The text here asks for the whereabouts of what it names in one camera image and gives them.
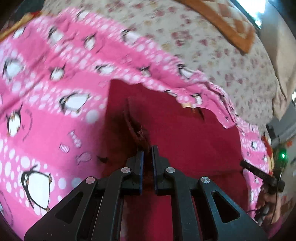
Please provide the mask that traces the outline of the person's right hand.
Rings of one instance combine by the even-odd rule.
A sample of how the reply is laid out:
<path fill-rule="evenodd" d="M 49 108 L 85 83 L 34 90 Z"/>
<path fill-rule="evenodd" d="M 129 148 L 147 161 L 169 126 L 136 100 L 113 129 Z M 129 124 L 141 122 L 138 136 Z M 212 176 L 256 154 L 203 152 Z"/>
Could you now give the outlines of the person's right hand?
<path fill-rule="evenodd" d="M 268 186 L 264 184 L 260 187 L 260 193 L 255 207 L 256 209 L 260 209 L 266 205 L 269 206 L 269 212 L 264 221 L 267 222 L 268 225 L 272 225 L 276 223 L 281 216 L 281 197 L 276 193 L 270 194 L 268 192 Z"/>

